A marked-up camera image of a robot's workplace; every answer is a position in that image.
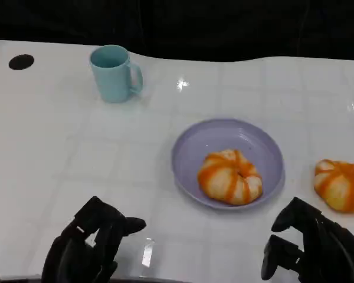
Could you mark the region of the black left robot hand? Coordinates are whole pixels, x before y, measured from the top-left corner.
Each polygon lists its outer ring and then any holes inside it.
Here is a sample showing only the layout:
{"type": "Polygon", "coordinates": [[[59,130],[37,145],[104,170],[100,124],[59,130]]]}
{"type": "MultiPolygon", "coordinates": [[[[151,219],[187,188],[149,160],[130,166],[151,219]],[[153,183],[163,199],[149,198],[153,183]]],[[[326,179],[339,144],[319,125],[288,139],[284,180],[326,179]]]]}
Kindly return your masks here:
{"type": "Polygon", "coordinates": [[[122,238],[145,227],[143,219],[127,218],[93,196],[54,239],[41,282],[109,282],[122,238]]]}

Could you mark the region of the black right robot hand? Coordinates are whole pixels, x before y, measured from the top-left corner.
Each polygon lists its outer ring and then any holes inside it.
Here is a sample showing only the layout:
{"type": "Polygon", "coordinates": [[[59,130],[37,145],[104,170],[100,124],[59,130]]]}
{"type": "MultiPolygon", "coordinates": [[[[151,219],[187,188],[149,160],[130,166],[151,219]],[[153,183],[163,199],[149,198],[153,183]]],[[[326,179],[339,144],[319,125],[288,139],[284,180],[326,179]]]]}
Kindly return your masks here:
{"type": "Polygon", "coordinates": [[[278,214],[261,268],[269,280],[278,267],[298,274],[300,282],[354,282],[354,235],[321,211],[295,197],[278,214]],[[276,235],[294,228],[303,235],[304,249],[276,235]]]}

